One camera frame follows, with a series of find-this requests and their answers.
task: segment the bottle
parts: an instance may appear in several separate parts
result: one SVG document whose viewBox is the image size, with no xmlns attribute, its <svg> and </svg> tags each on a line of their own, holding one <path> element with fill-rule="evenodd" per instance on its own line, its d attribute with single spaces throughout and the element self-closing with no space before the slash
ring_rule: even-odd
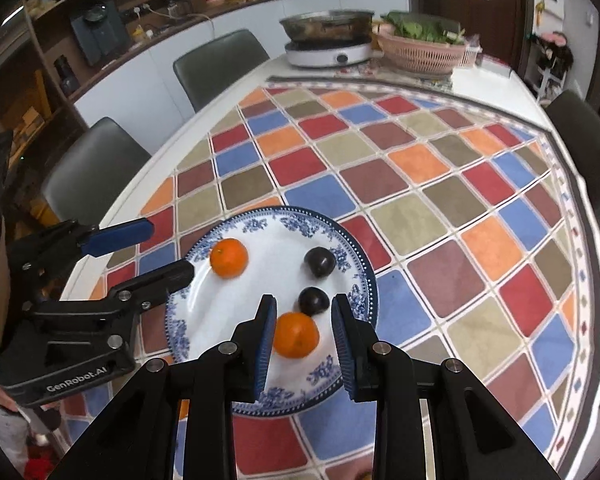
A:
<svg viewBox="0 0 600 480">
<path fill-rule="evenodd" d="M 78 78 L 75 76 L 74 71 L 71 70 L 69 62 L 66 60 L 66 56 L 58 57 L 54 61 L 54 66 L 60 76 L 60 89 L 64 95 L 69 97 L 69 95 L 80 89 Z"/>
</svg>

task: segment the stainless steel pot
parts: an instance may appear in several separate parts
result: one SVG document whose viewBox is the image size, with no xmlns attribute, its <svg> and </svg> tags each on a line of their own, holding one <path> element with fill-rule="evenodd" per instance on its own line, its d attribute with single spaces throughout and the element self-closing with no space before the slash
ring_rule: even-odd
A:
<svg viewBox="0 0 600 480">
<path fill-rule="evenodd" d="M 370 10 L 325 10 L 280 20 L 291 41 L 357 41 L 371 35 Z"/>
</svg>

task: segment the blue and white plate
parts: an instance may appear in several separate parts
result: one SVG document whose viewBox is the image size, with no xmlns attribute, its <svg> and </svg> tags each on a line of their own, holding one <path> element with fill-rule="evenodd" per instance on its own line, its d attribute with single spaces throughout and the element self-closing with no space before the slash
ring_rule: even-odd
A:
<svg viewBox="0 0 600 480">
<path fill-rule="evenodd" d="M 224 280 L 209 264 L 209 252 L 223 238 L 237 238 L 249 252 L 238 278 Z M 326 247 L 337 265 L 316 279 L 304 264 L 314 247 Z M 291 206 L 254 209 L 229 218 L 200 238 L 187 254 L 196 277 L 167 302 L 166 331 L 176 362 L 231 339 L 238 323 L 252 319 L 263 294 L 278 302 L 278 315 L 291 312 L 300 292 L 318 286 L 330 298 L 347 294 L 355 316 L 376 325 L 378 288 L 371 264 L 358 242 L 340 225 L 314 211 Z M 253 416 L 297 413 L 326 399 L 342 386 L 329 311 L 314 316 L 320 343 L 303 359 L 273 351 L 267 383 L 255 404 L 235 403 L 234 412 Z"/>
</svg>

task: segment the chair backrest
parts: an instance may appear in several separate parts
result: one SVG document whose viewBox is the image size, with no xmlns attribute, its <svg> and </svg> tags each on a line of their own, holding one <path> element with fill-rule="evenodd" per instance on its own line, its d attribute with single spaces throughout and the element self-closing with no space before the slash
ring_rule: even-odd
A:
<svg viewBox="0 0 600 480">
<path fill-rule="evenodd" d="M 248 74 L 269 56 L 246 29 L 209 41 L 173 63 L 173 70 L 195 111 Z"/>
<path fill-rule="evenodd" d="M 42 183 L 42 195 L 61 221 L 99 224 L 149 158 L 125 130 L 104 117 L 54 166 Z"/>
<path fill-rule="evenodd" d="M 567 90 L 546 108 L 578 172 L 587 183 L 594 209 L 600 208 L 600 116 L 574 92 Z"/>
</svg>

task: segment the plate rim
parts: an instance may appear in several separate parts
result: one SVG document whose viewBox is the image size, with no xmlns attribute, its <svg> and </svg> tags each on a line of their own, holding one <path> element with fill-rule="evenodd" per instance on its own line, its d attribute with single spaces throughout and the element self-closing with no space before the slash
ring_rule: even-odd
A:
<svg viewBox="0 0 600 480">
<path fill-rule="evenodd" d="M 365 279 L 367 280 L 368 286 L 370 288 L 370 290 L 369 290 L 369 319 L 368 319 L 368 322 L 371 323 L 371 326 L 374 329 L 376 328 L 376 324 L 378 323 L 378 304 L 379 304 L 378 282 L 376 280 L 376 273 L 374 271 L 374 268 L 371 265 L 371 261 L 369 260 L 368 255 L 366 254 L 365 250 L 362 248 L 360 243 L 354 238 L 354 236 L 349 231 L 347 231 L 347 229 L 345 227 L 343 227 L 341 224 L 338 224 L 335 220 L 328 218 L 327 216 L 325 216 L 321 213 L 318 213 L 317 211 L 313 211 L 311 209 L 307 209 L 307 208 L 299 207 L 299 206 L 277 205 L 277 206 L 257 207 L 254 209 L 249 209 L 247 211 L 243 211 L 241 213 L 232 215 L 228 218 L 223 219 L 218 225 L 215 225 L 212 229 L 210 229 L 204 236 L 200 237 L 200 239 L 196 243 L 193 244 L 193 246 L 189 249 L 189 251 L 187 251 L 187 254 L 184 257 L 184 260 L 189 261 L 189 257 L 196 251 L 196 249 L 203 243 L 206 243 L 206 240 L 208 238 L 212 237 L 218 231 L 221 231 L 222 226 L 227 221 L 229 221 L 229 220 L 235 221 L 236 219 L 239 219 L 242 216 L 249 216 L 249 215 L 253 215 L 254 213 L 258 213 L 258 212 L 272 212 L 272 213 L 289 212 L 289 213 L 300 213 L 300 214 L 303 214 L 306 216 L 311 216 L 311 217 L 316 218 L 319 221 L 327 224 L 329 227 L 334 229 L 334 231 L 337 231 L 341 236 L 343 236 L 345 238 L 345 240 L 351 245 L 351 247 L 353 248 L 353 250 L 357 254 L 357 256 L 360 258 L 360 263 L 363 265 L 363 272 L 365 273 Z M 172 341 L 171 341 L 171 331 L 170 331 L 171 316 L 169 316 L 169 311 L 170 311 L 170 308 L 175 308 L 172 298 L 174 297 L 175 294 L 178 294 L 178 293 L 179 293 L 179 291 L 177 291 L 174 294 L 170 294 L 170 296 L 168 297 L 167 302 L 165 304 L 164 332 L 165 332 L 166 339 L 167 339 L 167 346 L 172 355 L 173 355 L 173 345 L 172 345 Z M 176 361 L 176 358 L 174 356 L 174 364 L 179 363 L 179 362 L 180 361 Z M 342 386 L 342 375 L 340 375 L 340 377 L 337 378 L 333 384 L 331 384 L 329 387 L 325 388 L 320 394 L 318 394 L 311 400 L 308 400 L 307 402 L 304 402 L 293 408 L 279 408 L 277 410 L 271 410 L 267 413 L 253 413 L 253 412 L 245 412 L 243 410 L 237 409 L 235 407 L 235 403 L 234 403 L 234 405 L 232 406 L 232 412 L 237 415 L 252 416 L 252 417 L 256 417 L 256 418 L 273 418 L 273 417 L 279 417 L 279 416 L 292 415 L 295 413 L 304 412 L 304 410 L 307 410 L 307 409 L 315 406 L 316 404 L 322 402 L 323 400 L 332 396 L 336 391 L 338 391 L 341 386 Z"/>
</svg>

